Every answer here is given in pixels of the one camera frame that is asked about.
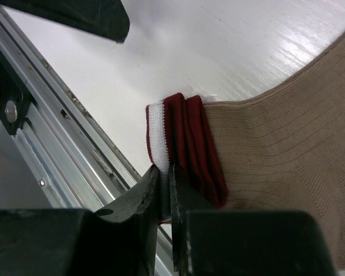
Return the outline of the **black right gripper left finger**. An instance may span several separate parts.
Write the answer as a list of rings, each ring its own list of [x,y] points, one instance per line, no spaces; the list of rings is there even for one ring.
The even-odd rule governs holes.
[[[0,210],[0,275],[153,275],[159,170],[96,212]]]

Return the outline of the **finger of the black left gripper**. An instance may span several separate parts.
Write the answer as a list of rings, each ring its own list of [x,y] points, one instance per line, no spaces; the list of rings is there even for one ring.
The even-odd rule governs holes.
[[[120,0],[1,0],[0,5],[123,43],[130,20]]]

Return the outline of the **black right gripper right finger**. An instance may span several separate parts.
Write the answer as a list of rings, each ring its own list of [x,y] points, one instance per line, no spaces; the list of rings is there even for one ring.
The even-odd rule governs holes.
[[[298,210],[219,210],[169,171],[172,252],[179,275],[335,275],[313,217]]]

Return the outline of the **tan sock with red cuff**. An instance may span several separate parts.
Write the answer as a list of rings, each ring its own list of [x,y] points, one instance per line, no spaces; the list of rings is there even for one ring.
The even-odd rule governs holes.
[[[275,88],[244,101],[176,93],[145,109],[171,220],[169,169],[217,208],[299,209],[319,223],[345,270],[345,32]]]

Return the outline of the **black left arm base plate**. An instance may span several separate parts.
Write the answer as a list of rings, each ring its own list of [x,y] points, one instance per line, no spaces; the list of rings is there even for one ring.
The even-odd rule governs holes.
[[[31,102],[25,83],[0,52],[0,124],[9,135],[22,127]]]

